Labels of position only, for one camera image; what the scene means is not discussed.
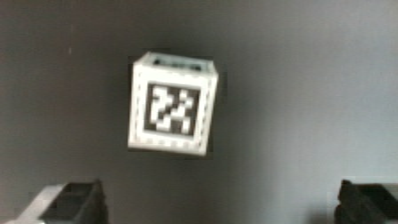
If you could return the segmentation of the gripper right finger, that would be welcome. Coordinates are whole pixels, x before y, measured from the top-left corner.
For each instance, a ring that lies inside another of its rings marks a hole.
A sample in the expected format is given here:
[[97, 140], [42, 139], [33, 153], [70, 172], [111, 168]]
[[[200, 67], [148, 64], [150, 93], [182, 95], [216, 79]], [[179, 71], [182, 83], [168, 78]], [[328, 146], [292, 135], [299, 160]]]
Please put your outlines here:
[[340, 181], [333, 224], [398, 224], [398, 183]]

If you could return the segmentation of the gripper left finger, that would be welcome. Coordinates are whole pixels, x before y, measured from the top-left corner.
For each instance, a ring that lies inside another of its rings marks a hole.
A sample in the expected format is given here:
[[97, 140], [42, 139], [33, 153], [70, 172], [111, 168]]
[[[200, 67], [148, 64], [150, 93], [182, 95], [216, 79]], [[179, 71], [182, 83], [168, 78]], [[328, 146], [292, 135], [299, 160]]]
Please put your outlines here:
[[109, 224], [100, 181], [45, 186], [10, 224]]

